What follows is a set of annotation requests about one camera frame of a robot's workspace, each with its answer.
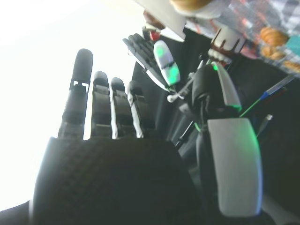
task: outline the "white backdrop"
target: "white backdrop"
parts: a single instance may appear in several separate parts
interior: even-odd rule
[[[120,1],[110,6],[117,9]],[[57,136],[78,50],[93,52],[93,74],[102,70],[126,86],[135,62],[122,39],[141,32],[142,13],[131,4],[116,12],[100,0],[0,2],[0,211],[32,197],[49,137]],[[86,124],[85,139],[90,108]]]

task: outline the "bread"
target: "bread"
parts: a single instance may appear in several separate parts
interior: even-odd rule
[[[171,0],[176,8],[187,12],[199,10],[210,2],[211,0]]]
[[[261,39],[271,46],[281,46],[287,43],[289,37],[281,31],[265,27],[260,33]]]
[[[261,54],[262,56],[272,60],[280,60],[285,57],[285,54],[283,52],[278,51],[273,46],[264,46],[261,49]]]
[[[285,61],[285,67],[288,69],[291,69],[297,73],[300,73],[300,64],[299,63]]]

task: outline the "wire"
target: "wire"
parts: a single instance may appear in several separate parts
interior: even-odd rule
[[[195,125],[196,130],[200,133],[200,132],[201,132],[201,129],[200,129],[200,127],[198,126],[198,124],[197,124],[197,123],[194,123],[194,125]]]
[[[256,102],[254,102],[245,112],[243,112],[242,115],[240,115],[240,117],[243,117],[244,115],[246,115],[246,113],[248,113],[257,103],[259,103],[261,101],[261,99],[259,98]]]

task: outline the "plaid tablecloth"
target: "plaid tablecloth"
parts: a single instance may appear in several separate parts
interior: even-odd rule
[[[219,26],[226,25],[243,34],[247,45],[243,52],[272,64],[288,74],[300,78],[300,74],[287,69],[283,62],[292,61],[300,64],[300,56],[285,46],[280,50],[286,54],[281,60],[270,60],[260,55],[260,49],[266,45],[260,39],[263,27],[271,26],[288,35],[300,35],[300,1],[299,0],[232,0],[230,6],[215,20],[206,21],[189,18],[187,27],[210,38]]]

